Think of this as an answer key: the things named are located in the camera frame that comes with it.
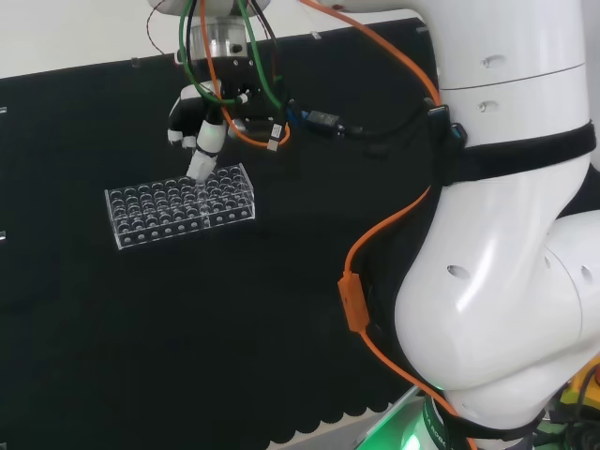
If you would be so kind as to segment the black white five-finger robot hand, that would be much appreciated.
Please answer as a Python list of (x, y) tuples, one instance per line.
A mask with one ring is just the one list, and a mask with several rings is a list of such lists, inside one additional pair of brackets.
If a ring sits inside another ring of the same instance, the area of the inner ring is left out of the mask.
[(194, 59), (180, 51), (175, 59), (188, 85), (170, 110), (167, 138), (190, 153), (186, 177), (205, 181), (230, 134), (271, 151), (290, 139), (285, 101), (275, 95), (257, 56)]

